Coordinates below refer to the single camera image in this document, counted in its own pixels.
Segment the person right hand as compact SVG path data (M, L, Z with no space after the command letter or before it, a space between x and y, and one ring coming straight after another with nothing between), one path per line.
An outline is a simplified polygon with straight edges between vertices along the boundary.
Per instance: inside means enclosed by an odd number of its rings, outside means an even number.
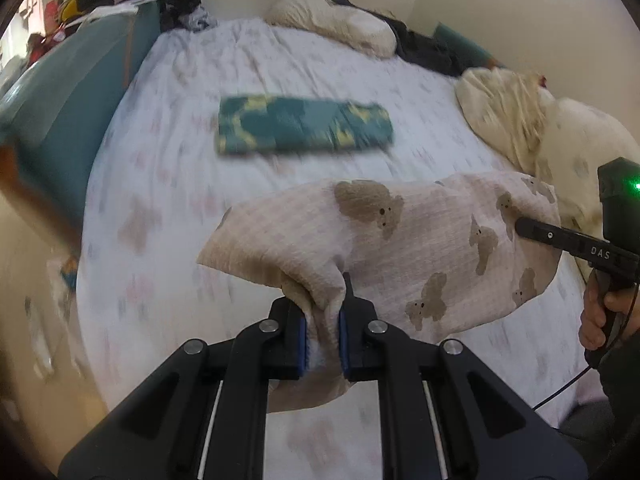
M602 296L596 272L592 271L584 292L584 307L580 316L578 337L582 346L589 351L602 347L606 341L603 330L606 314L615 312L626 316L630 309L634 310L620 336L621 340L628 339L639 329L639 296L634 294L633 288L607 292Z

